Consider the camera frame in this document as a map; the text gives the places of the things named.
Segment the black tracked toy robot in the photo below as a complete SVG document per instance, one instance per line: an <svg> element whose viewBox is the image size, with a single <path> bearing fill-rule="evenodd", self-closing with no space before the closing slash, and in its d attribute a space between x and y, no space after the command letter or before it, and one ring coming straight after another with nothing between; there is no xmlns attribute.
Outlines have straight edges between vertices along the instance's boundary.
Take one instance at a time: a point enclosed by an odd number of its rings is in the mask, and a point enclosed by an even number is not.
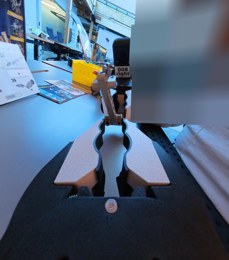
<svg viewBox="0 0 229 260"><path fill-rule="evenodd" d="M107 79L110 76L114 76L115 75L114 63L110 63L110 64L105 63L105 64L99 64L99 65L102 68L102 72L106 74ZM92 83L92 86L91 86L91 91L93 92L94 95L100 95L100 90L93 88L93 83Z"/></svg>

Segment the dark blue printed booklet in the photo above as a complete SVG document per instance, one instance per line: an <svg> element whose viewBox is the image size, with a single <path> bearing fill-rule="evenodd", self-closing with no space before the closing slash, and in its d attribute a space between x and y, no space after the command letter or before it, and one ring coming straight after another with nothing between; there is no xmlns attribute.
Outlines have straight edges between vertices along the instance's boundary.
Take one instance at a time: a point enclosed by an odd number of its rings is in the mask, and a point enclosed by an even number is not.
<svg viewBox="0 0 229 260"><path fill-rule="evenodd" d="M38 89L40 91L38 93L40 96L50 99L58 104L64 103L66 101L84 95L83 92L72 93L52 84L38 86Z"/></svg>

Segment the whiteboard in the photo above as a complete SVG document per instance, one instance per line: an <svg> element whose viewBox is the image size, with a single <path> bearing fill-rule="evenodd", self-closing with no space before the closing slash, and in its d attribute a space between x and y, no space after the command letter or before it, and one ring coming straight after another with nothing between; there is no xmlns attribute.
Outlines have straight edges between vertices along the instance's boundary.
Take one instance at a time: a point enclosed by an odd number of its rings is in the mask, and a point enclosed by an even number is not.
<svg viewBox="0 0 229 260"><path fill-rule="evenodd" d="M99 29L97 43L107 49L106 57L113 60L113 42L115 39L121 38L118 35L110 33L109 31Z"/></svg>

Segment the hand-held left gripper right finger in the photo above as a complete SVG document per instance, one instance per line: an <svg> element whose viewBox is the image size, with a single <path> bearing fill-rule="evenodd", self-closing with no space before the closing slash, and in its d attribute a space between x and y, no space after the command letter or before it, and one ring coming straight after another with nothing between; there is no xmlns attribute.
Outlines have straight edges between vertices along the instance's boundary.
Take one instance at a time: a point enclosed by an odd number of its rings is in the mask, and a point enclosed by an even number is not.
<svg viewBox="0 0 229 260"><path fill-rule="evenodd" d="M141 132L133 123L123 119L123 156L122 171L116 178L120 196L131 196L139 186L169 186L170 180L164 170L152 140Z"/></svg>

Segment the tilted white board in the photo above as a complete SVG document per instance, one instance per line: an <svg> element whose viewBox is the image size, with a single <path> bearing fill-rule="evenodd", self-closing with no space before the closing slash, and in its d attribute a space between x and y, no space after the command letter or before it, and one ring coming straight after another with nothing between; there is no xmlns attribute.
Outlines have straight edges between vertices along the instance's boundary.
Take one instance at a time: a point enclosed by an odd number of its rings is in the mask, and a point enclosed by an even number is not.
<svg viewBox="0 0 229 260"><path fill-rule="evenodd" d="M77 22L77 27L79 30L79 38L80 38L80 42L82 45L82 50L83 50L84 56L86 59L91 59L92 49L90 46L88 35L87 35L83 25L81 24L81 22Z"/></svg>

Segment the yellow plastic bin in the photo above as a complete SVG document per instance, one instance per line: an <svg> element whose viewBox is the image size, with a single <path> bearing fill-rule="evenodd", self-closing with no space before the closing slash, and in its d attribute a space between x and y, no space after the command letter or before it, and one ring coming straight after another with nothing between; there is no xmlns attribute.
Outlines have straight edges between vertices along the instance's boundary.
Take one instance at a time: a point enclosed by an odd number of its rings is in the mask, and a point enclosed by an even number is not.
<svg viewBox="0 0 229 260"><path fill-rule="evenodd" d="M86 63L84 60L72 61L72 80L91 87L98 72L102 72L102 67L92 63Z"/></svg>

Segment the white instruction booklet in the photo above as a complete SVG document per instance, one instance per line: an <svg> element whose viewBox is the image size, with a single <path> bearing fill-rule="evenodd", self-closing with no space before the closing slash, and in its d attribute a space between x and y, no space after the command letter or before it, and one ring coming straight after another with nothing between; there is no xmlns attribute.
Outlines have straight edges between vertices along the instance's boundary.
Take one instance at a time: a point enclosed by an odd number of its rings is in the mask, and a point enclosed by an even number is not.
<svg viewBox="0 0 229 260"><path fill-rule="evenodd" d="M19 46L0 42L0 105L39 92Z"/></svg>

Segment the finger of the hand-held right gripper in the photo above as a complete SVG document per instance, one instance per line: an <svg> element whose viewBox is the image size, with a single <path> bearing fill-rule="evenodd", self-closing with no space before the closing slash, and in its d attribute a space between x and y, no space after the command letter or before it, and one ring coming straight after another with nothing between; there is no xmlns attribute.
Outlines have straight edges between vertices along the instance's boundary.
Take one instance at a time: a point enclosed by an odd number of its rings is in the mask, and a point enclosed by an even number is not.
<svg viewBox="0 0 229 260"><path fill-rule="evenodd" d="M116 114L117 114L117 115L120 115L121 112L118 111L118 110L119 110L119 101L118 101L118 95L117 95L117 93L114 93L114 94L112 95L112 99L113 99L113 104L114 104L114 108L115 108ZM105 100L104 100L104 98L103 98L102 95L101 95L101 102L102 102L102 108L103 108L102 110L103 110L104 116L105 116L105 115L108 115L108 110L107 110L106 102L105 102Z"/></svg>
<svg viewBox="0 0 229 260"><path fill-rule="evenodd" d="M127 120L131 120L131 90L125 92L126 100L125 100L125 113L124 118Z"/></svg>

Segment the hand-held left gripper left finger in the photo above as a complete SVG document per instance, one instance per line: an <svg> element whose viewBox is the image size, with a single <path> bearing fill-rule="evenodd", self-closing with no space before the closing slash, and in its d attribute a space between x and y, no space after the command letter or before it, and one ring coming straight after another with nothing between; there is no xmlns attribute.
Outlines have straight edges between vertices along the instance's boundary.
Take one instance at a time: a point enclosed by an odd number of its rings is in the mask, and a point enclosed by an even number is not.
<svg viewBox="0 0 229 260"><path fill-rule="evenodd" d="M100 148L103 145L104 119L74 140L54 184L87 186L94 196L104 196L104 170Z"/></svg>

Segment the long grey toy brick beam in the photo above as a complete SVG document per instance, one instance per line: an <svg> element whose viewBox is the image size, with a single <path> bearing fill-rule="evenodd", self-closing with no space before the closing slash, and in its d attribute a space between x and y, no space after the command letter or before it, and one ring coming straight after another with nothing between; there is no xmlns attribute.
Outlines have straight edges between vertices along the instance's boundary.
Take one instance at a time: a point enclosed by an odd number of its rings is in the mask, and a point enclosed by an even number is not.
<svg viewBox="0 0 229 260"><path fill-rule="evenodd" d="M92 83L93 90L100 90L102 93L102 105L104 112L105 125L122 124L123 115L116 114L110 89L116 88L116 76L107 77L106 73L98 73Z"/></svg>

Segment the grey table with brown edge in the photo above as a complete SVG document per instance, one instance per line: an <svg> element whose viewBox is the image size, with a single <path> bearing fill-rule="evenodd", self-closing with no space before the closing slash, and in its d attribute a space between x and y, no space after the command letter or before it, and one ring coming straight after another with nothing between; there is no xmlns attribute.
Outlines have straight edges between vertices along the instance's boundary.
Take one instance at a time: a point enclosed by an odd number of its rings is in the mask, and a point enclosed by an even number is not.
<svg viewBox="0 0 229 260"><path fill-rule="evenodd" d="M68 65L68 61L47 61L47 60L43 60L42 62L45 63L45 64L48 64L50 66L56 67L58 69L67 71L69 73L73 73L72 67L70 67Z"/></svg>

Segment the dark blue toy kit box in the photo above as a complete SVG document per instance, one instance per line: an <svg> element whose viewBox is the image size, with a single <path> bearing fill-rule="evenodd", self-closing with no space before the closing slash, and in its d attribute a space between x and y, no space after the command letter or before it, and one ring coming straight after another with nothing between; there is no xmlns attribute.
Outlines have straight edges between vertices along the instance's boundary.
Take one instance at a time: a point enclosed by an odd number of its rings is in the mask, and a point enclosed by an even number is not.
<svg viewBox="0 0 229 260"><path fill-rule="evenodd" d="M24 1L0 0L0 41L17 44L27 59Z"/></svg>

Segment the long background desk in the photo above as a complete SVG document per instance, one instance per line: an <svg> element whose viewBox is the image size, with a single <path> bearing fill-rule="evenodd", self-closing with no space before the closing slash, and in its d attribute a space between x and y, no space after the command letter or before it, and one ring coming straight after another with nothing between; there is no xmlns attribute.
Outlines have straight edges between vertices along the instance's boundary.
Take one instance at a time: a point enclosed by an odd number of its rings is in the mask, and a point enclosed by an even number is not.
<svg viewBox="0 0 229 260"><path fill-rule="evenodd" d="M30 33L25 33L25 34L26 34L26 43L34 44L34 60L38 60L38 46L39 45L57 49L57 57L54 59L55 61L61 60L61 53L62 53L63 48L69 49L69 53L72 50L72 51L78 52L79 54L80 53L83 54L82 50L76 50L76 49L74 49L66 44L62 44L58 41L44 39L44 38L35 36L33 34L30 34Z"/></svg>

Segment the colourful toy box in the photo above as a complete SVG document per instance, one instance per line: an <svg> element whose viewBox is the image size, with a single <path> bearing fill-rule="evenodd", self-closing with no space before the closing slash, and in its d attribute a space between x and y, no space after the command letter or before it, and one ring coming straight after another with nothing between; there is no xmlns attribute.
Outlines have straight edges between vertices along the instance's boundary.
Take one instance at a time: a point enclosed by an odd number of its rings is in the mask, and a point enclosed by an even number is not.
<svg viewBox="0 0 229 260"><path fill-rule="evenodd" d="M105 62L107 49L98 43L93 44L91 61Z"/></svg>

